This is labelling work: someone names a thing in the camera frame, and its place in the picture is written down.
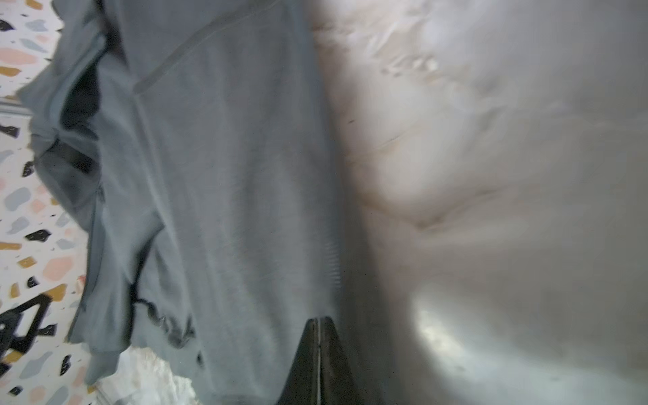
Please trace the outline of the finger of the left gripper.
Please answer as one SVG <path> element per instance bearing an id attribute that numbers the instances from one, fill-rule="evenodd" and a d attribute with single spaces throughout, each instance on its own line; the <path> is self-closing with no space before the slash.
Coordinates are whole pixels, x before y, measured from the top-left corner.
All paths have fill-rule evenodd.
<path id="1" fill-rule="evenodd" d="M 52 336 L 53 325 L 44 325 L 53 298 L 40 294 L 1 314 L 1 377 L 27 354 L 40 336 Z"/>

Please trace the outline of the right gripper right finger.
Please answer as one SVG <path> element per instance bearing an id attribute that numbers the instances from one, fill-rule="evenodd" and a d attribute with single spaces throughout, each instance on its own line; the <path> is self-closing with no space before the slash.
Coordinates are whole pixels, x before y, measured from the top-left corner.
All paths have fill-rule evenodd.
<path id="1" fill-rule="evenodd" d="M 320 399 L 325 405 L 361 405 L 349 362 L 330 317 L 319 320 Z"/>

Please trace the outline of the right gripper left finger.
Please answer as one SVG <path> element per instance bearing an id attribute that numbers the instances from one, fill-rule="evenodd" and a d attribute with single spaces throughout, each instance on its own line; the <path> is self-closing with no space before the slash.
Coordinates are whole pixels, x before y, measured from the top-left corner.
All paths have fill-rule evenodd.
<path id="1" fill-rule="evenodd" d="M 306 322 L 277 405 L 319 403 L 319 320 Z"/>

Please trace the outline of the dark grey zip jacket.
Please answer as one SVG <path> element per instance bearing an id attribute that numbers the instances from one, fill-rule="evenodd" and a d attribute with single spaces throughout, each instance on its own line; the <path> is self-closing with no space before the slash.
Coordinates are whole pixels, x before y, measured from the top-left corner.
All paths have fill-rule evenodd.
<path id="1" fill-rule="evenodd" d="M 67 339 L 95 384 L 152 349 L 205 404 L 275 404 L 330 317 L 363 404 L 388 404 L 357 222 L 299 1 L 55 1 L 18 93 L 35 170 L 86 231 Z"/>

